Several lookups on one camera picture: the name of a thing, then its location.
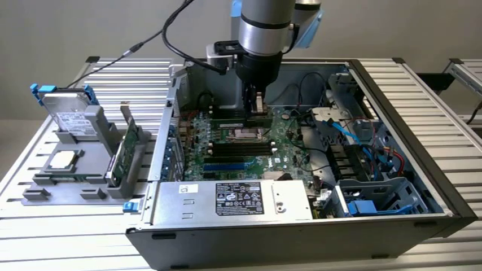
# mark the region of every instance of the capacitor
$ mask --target capacitor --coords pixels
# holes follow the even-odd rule
[[[281,119],[281,120],[289,120],[289,115],[288,115],[287,113],[283,113],[283,114],[280,115],[280,119]]]

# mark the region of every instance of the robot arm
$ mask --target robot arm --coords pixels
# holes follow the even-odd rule
[[[223,46],[217,42],[213,48],[221,48],[215,54],[237,56],[236,75],[243,82],[247,116],[265,114],[265,87],[277,78],[283,49],[289,43],[289,49],[295,45],[308,47],[320,15],[319,0],[243,0],[239,43],[232,46],[229,41]]]

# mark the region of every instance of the power supply label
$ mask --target power supply label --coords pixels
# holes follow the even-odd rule
[[[264,214],[261,184],[259,182],[216,183],[216,214],[219,216]]]

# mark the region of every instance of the motherboard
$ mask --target motherboard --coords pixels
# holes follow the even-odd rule
[[[303,180],[309,185],[308,154],[291,143],[304,146],[303,137],[296,134],[299,127],[295,117],[289,110],[281,108],[269,109],[268,115],[272,116],[271,128],[213,129],[212,117],[207,112],[196,112],[191,119],[181,121],[185,181],[272,180],[288,173],[293,180]],[[216,157],[212,151],[221,146],[228,147],[227,153]],[[265,146],[269,153],[263,153]]]

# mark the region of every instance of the workbench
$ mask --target workbench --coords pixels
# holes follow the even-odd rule
[[[110,60],[85,63],[80,75]],[[480,138],[406,64],[391,59],[360,59],[360,62],[448,180],[482,217]],[[96,91],[108,120],[124,128],[118,104],[129,101],[136,123],[153,134],[133,192],[136,198],[147,188],[169,64],[168,59],[125,59],[84,81]],[[0,182],[0,270],[151,270],[124,236],[125,229],[139,221],[139,213],[122,213],[121,206],[21,205],[21,193],[56,145],[54,130],[56,124],[48,117]],[[396,259],[263,266],[251,270],[331,269],[482,270],[482,221],[448,238],[427,240]]]

